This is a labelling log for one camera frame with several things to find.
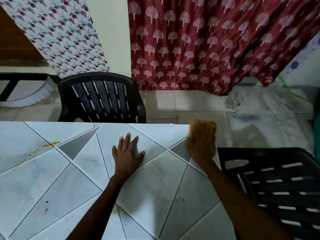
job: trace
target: person's left arm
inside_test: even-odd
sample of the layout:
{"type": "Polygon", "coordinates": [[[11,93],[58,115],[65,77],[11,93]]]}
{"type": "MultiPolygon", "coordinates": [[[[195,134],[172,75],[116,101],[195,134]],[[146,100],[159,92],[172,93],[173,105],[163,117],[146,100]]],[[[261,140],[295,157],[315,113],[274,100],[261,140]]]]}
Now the person's left arm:
{"type": "Polygon", "coordinates": [[[112,209],[119,192],[126,180],[136,171],[145,152],[134,157],[133,151],[138,142],[138,136],[130,142],[130,133],[123,139],[120,137],[118,148],[112,147],[112,156],[115,162],[115,172],[110,181],[94,202],[87,213],[82,217],[66,240],[100,240],[106,229],[112,209]]]}

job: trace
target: black plastic chair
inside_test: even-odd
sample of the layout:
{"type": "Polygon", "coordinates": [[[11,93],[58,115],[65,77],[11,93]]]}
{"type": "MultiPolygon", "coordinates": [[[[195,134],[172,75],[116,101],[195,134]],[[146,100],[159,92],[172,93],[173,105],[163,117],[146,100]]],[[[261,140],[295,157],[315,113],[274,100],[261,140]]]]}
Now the black plastic chair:
{"type": "Polygon", "coordinates": [[[61,114],[58,121],[146,123],[146,111],[134,81],[111,72],[69,76],[58,84],[61,114]]]}
{"type": "Polygon", "coordinates": [[[218,155],[222,172],[295,238],[320,239],[320,166],[311,154],[301,148],[218,148],[218,155]],[[234,159],[249,163],[226,169],[234,159]]]}

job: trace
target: red curtain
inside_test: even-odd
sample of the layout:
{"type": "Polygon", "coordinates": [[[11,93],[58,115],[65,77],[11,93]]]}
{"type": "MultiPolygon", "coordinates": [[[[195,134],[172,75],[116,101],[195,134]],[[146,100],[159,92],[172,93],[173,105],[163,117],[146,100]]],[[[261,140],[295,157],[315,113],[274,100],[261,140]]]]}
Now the red curtain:
{"type": "Polygon", "coordinates": [[[128,11],[141,90],[267,86],[320,30],[319,0],[128,0],[128,11]]]}

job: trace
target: table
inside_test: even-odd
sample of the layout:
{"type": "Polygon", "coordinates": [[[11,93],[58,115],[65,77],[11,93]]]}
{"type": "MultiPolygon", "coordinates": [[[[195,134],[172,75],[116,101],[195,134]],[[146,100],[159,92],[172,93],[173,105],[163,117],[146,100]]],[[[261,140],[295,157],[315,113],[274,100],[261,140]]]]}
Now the table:
{"type": "MultiPolygon", "coordinates": [[[[103,239],[236,239],[188,125],[0,122],[0,239],[63,240],[114,174],[112,145],[131,133],[146,151],[103,239]]],[[[215,162],[219,164],[218,155],[215,162]]]]}

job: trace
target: curtain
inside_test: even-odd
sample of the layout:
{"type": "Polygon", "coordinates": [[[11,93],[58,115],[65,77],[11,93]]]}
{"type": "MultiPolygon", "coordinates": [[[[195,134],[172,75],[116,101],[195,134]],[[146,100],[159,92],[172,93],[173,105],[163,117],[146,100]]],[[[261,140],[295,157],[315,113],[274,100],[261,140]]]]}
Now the curtain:
{"type": "Polygon", "coordinates": [[[128,11],[141,90],[267,86],[320,30],[319,0],[128,0],[128,11]]]}
{"type": "Polygon", "coordinates": [[[109,72],[85,0],[0,0],[0,5],[60,78],[109,72]]]}

